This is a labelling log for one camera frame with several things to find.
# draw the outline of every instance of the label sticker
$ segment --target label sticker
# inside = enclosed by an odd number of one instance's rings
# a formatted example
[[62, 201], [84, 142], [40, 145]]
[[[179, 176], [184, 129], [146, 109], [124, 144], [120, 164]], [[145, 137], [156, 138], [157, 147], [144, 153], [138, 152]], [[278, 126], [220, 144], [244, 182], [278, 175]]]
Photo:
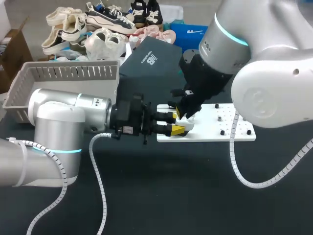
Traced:
[[133, 134], [133, 127], [132, 126], [123, 126], [123, 133]]

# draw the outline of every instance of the pink sneaker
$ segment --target pink sneaker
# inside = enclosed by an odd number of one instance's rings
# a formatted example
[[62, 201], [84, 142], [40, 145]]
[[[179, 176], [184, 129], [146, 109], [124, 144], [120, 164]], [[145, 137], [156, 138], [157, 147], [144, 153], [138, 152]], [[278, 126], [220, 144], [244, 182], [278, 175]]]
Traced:
[[132, 48], [138, 47], [140, 43], [151, 33], [158, 32], [159, 28], [157, 25], [150, 25], [148, 27], [140, 28], [135, 31], [129, 37], [129, 41], [131, 42]]
[[173, 44], [176, 40], [176, 33], [172, 30], [166, 30], [164, 32], [152, 32], [148, 36], [170, 44]]

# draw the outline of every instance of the gray floor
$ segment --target gray floor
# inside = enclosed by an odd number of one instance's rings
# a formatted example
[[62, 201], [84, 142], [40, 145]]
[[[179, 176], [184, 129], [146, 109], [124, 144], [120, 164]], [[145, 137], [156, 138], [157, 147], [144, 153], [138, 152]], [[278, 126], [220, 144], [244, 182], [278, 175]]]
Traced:
[[[51, 32], [45, 21], [46, 15], [53, 12], [58, 6], [71, 6], [85, 9], [88, 0], [6, 0], [5, 6], [11, 25], [18, 28], [23, 20], [29, 16], [29, 20], [23, 29], [24, 36], [34, 59], [44, 57], [41, 49], [42, 42]], [[111, 0], [115, 5], [127, 10], [130, 2], [134, 0]], [[158, 0], [161, 4], [181, 5], [184, 9], [186, 24], [209, 25], [214, 13], [222, 0]], [[313, 4], [305, 3], [300, 9], [313, 25]]]

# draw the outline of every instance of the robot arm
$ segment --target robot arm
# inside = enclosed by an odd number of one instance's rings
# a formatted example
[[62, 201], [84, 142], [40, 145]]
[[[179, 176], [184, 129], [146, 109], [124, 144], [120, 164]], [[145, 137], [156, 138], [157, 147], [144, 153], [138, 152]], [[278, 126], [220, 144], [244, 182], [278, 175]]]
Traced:
[[173, 91], [182, 99], [170, 105], [189, 118], [236, 74], [232, 100], [252, 124], [276, 128], [310, 120], [312, 39], [296, 0], [224, 0], [199, 52], [181, 59], [187, 85]]

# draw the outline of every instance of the blue box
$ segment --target blue box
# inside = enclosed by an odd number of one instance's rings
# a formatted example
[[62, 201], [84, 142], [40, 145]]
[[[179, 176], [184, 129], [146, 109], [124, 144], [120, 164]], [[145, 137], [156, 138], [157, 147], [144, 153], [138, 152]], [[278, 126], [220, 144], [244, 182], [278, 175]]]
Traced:
[[188, 49], [199, 49], [199, 44], [207, 31], [208, 26], [192, 24], [171, 24], [171, 30], [176, 33], [175, 45], [182, 48], [182, 52]]

